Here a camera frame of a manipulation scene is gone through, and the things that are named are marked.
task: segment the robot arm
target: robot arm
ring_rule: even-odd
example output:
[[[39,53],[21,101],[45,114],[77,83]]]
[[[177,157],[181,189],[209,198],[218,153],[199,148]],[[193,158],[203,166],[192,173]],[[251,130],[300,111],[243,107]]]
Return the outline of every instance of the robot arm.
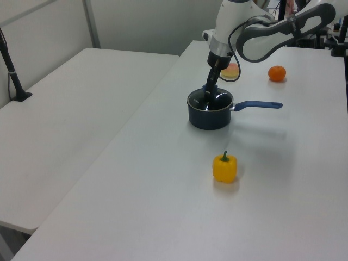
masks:
[[[315,33],[335,19],[348,14],[348,1],[312,0],[296,15],[276,23],[274,18],[252,0],[223,0],[214,30],[204,31],[209,43],[210,70],[206,95],[214,95],[221,70],[228,67],[233,56],[228,38],[231,35],[233,51],[250,62],[268,58],[275,50],[305,35]]]

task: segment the black stand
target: black stand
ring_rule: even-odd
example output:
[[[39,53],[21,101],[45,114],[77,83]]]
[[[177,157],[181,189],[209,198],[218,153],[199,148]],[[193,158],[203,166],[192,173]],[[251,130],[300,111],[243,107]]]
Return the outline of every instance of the black stand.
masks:
[[[327,40],[325,45],[332,48],[331,56],[334,57],[345,57],[346,50],[348,49],[348,43],[345,42],[346,34],[348,29],[348,16],[345,16],[343,19],[341,32],[339,34],[338,41],[335,40]]]
[[[25,92],[23,90],[21,82],[20,82],[18,75],[16,73],[16,70],[13,66],[10,54],[8,52],[7,45],[6,45],[2,36],[0,38],[0,51],[1,51],[2,57],[4,58],[7,70],[9,71],[9,74],[11,76],[13,85],[15,86],[16,91],[17,91],[16,97],[14,97],[12,100],[18,101],[18,102],[23,102],[33,94],[31,94],[30,92]]]
[[[287,0],[281,0],[280,6],[279,6],[278,21],[284,20],[286,7],[287,7]]]

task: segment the yellow bell pepper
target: yellow bell pepper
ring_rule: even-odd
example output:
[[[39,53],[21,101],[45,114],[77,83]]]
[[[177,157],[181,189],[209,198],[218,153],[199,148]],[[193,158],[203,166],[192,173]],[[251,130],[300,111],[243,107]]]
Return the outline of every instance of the yellow bell pepper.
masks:
[[[227,155],[218,155],[213,161],[213,176],[219,182],[231,183],[237,175],[237,158]]]

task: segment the pot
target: pot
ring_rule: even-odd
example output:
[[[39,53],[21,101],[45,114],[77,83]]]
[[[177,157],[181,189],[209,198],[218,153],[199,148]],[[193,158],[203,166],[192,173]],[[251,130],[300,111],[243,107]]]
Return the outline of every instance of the pot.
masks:
[[[282,103],[245,101],[233,104],[233,96],[230,92],[217,89],[215,98],[208,100],[205,91],[198,89],[190,93],[187,98],[189,107],[189,120],[199,129],[220,129],[231,121],[231,111],[240,111],[246,107],[260,107],[280,109]]]

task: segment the pepper stem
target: pepper stem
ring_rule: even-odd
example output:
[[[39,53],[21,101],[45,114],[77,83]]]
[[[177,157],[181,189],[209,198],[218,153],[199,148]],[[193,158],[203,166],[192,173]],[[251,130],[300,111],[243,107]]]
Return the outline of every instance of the pepper stem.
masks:
[[[227,151],[223,153],[223,157],[220,160],[223,162],[229,162],[229,158],[227,157]]]

